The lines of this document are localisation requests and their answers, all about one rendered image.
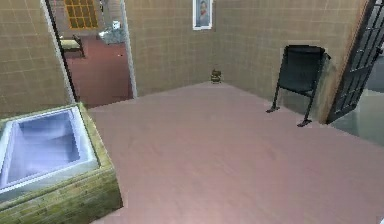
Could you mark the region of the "white framed portrait picture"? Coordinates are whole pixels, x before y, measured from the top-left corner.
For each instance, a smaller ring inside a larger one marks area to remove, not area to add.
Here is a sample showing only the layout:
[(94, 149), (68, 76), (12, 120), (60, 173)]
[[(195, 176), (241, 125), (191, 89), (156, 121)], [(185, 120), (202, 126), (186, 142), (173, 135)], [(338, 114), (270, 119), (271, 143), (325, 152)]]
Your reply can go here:
[(192, 29), (194, 31), (212, 28), (213, 0), (192, 0)]

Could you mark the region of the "black grid room door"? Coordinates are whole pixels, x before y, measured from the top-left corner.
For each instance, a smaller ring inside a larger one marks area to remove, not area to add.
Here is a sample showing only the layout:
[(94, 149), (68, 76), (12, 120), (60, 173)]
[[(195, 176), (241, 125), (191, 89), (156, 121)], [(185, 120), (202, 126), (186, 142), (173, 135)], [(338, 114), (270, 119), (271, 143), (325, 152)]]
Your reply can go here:
[(384, 0), (368, 0), (326, 123), (353, 111), (359, 102), (374, 63), (383, 52)]

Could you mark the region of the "dark bench with tan seat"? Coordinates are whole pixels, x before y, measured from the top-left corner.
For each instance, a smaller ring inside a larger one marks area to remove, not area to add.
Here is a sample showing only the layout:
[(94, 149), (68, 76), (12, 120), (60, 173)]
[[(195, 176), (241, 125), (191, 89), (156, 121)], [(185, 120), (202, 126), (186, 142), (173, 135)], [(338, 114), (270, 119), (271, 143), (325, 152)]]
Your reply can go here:
[(79, 36), (73, 35), (71, 38), (61, 36), (60, 43), (65, 52), (79, 51), (82, 57), (85, 56), (82, 41)]

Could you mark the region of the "black folding chair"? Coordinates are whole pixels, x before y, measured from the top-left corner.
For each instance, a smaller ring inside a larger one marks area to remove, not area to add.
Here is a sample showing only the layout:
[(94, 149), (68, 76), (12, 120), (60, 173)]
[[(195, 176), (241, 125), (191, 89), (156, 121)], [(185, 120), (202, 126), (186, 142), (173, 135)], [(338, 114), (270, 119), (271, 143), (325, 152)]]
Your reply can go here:
[(287, 45), (284, 48), (272, 106), (267, 110), (267, 113), (279, 109), (277, 105), (279, 90), (285, 89), (309, 98), (304, 119), (298, 124), (298, 127), (304, 127), (311, 123), (309, 119), (310, 110), (325, 63), (330, 59), (331, 56), (323, 47)]

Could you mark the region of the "white tub in brick surround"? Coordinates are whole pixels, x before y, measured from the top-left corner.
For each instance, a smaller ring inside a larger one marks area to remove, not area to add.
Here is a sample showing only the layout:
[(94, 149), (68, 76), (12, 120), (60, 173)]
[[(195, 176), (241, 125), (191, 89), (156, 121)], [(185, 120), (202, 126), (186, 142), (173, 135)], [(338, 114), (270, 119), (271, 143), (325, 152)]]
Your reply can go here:
[(0, 224), (90, 224), (122, 207), (83, 104), (0, 120)]

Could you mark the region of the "yellow grid window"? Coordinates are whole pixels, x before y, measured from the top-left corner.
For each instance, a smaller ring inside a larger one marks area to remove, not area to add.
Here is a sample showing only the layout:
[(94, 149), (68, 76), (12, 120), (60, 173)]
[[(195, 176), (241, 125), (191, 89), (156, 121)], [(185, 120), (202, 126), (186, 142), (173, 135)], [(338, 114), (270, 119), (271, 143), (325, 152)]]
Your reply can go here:
[(64, 0), (71, 29), (96, 29), (98, 27), (94, 0)]

